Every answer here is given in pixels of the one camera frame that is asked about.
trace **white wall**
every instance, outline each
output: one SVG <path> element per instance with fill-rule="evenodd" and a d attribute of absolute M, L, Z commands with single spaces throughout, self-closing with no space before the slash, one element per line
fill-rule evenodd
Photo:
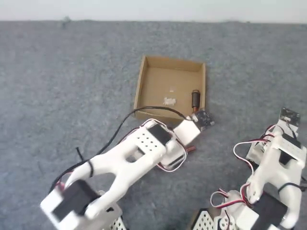
<path fill-rule="evenodd" d="M 307 23 L 306 0 L 0 0 L 0 20 Z"/>

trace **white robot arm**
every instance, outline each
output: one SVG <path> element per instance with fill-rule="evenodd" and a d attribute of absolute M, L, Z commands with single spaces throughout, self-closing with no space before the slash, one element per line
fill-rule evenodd
<path fill-rule="evenodd" d="M 191 229 L 206 230 L 210 224 L 213 230 L 293 228 L 299 217 L 300 183 L 307 152 L 297 140 L 298 126 L 299 114 L 283 108 L 278 123 L 268 127 L 260 139 L 238 143 L 251 143 L 247 159 L 257 169 L 252 168 L 252 175 L 240 192 L 220 189 L 213 193 L 222 195 L 224 203 L 201 210 Z M 266 183 L 276 187 L 279 199 L 263 191 Z"/>
<path fill-rule="evenodd" d="M 41 202 L 41 209 L 58 230 L 108 229 L 121 216 L 116 204 L 129 187 L 150 169 L 159 165 L 173 172 L 187 157 L 185 146 L 214 122 L 204 111 L 182 121 L 174 130 L 149 119 L 105 154 L 97 155 L 77 167 L 61 191 L 58 187 Z M 133 156 L 135 161 L 128 162 Z M 110 189 L 98 195 L 84 181 L 93 176 L 113 173 Z"/>

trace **carpet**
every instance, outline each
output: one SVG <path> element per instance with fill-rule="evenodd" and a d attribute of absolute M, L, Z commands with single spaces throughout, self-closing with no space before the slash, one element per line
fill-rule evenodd
<path fill-rule="evenodd" d="M 147 54 L 206 62 L 206 108 L 216 124 L 179 170 L 151 170 L 119 205 L 131 230 L 186 229 L 213 191 L 246 181 L 232 147 L 259 137 L 281 107 L 301 114 L 298 139 L 307 145 L 306 37 L 307 25 L 1 22 L 0 228 L 54 229 L 39 203 L 79 161 L 75 147 L 93 156 L 132 109 Z M 129 118 L 114 143 L 141 122 Z M 104 189 L 111 180 L 90 183 Z M 303 194 L 296 230 L 306 228 L 306 201 Z"/>

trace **black cylinder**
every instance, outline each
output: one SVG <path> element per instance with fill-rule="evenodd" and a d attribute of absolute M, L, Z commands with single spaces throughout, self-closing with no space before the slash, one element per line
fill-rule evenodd
<path fill-rule="evenodd" d="M 199 108 L 201 104 L 201 92 L 193 90 L 192 92 L 192 108 Z"/>

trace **open cardboard box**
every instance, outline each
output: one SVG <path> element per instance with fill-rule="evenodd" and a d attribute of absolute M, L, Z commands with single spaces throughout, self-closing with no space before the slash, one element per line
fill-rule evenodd
<path fill-rule="evenodd" d="M 205 107 L 205 63 L 168 57 L 143 56 L 134 109 L 144 106 L 166 106 L 188 116 L 193 112 L 192 91 L 201 92 L 200 108 Z M 165 105 L 165 98 L 175 99 Z M 135 112 L 139 119 L 155 118 L 162 122 L 179 122 L 177 114 L 167 110 L 145 109 Z"/>

